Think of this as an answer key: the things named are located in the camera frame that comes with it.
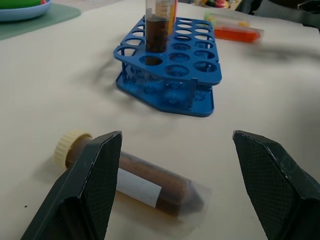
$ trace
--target test tube rack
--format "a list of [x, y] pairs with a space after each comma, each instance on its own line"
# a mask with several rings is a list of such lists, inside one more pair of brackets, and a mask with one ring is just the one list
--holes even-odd
[[212, 24], [177, 17], [163, 53], [146, 52], [145, 25], [143, 17], [113, 52], [116, 86], [159, 111], [209, 116], [222, 79]]

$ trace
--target white table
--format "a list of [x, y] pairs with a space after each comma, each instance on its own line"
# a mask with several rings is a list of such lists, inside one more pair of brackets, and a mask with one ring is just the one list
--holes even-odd
[[[196, 229], [177, 226], [137, 203], [127, 205], [118, 194], [108, 240], [265, 240], [246, 193], [233, 130], [280, 142], [320, 180], [319, 58], [263, 59], [253, 56], [252, 45], [217, 40], [223, 79], [214, 87], [215, 112], [206, 118], [159, 112], [114, 86], [121, 63], [113, 50], [144, 14], [144, 4], [123, 0], [0, 41], [1, 240], [19, 239], [28, 227], [62, 173], [50, 159], [55, 145], [74, 128], [95, 136], [122, 130], [124, 151], [212, 189]], [[202, 19], [204, 10], [179, 4], [178, 16]], [[319, 34], [311, 28], [246, 18], [265, 29], [262, 47], [320, 50]]]

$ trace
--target brown sample tube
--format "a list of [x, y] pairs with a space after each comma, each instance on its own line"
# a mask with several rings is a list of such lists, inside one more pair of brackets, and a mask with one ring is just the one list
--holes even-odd
[[[71, 131], [61, 138], [53, 158], [69, 168], [92, 139], [87, 132]], [[116, 189], [196, 226], [201, 223], [211, 196], [210, 189], [125, 152], [120, 154]]]
[[171, 3], [172, 0], [146, 0], [145, 50], [147, 52], [163, 53], [167, 49]]

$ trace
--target tube cap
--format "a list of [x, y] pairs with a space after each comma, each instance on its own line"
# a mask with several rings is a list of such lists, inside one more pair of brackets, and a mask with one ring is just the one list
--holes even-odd
[[52, 160], [57, 164], [59, 167], [67, 170], [66, 167], [66, 158], [69, 150], [72, 148], [73, 144], [76, 140], [82, 136], [88, 136], [92, 138], [92, 135], [86, 131], [81, 129], [74, 129], [66, 134], [64, 134], [61, 139], [59, 140], [58, 144], [55, 147], [54, 154]]

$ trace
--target white label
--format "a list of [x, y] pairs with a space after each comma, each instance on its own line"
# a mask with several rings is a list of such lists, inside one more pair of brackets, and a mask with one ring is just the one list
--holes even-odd
[[118, 170], [116, 190], [151, 207], [156, 207], [161, 188], [121, 168]]

